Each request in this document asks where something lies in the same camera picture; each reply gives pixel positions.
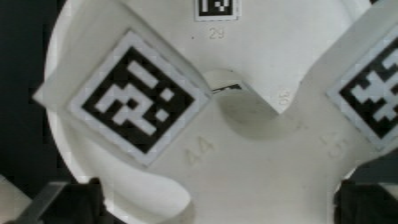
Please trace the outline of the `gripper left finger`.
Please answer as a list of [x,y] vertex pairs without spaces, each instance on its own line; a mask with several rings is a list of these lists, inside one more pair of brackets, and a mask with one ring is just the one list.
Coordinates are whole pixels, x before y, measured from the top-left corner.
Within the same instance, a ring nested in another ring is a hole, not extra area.
[[119,224],[107,211],[100,179],[93,178],[86,183],[52,181],[14,224]]

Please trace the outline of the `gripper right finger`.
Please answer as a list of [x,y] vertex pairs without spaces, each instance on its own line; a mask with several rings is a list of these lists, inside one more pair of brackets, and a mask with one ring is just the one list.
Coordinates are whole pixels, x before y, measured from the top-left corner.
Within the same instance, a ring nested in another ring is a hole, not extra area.
[[341,182],[334,193],[334,224],[398,224],[398,199],[379,184]]

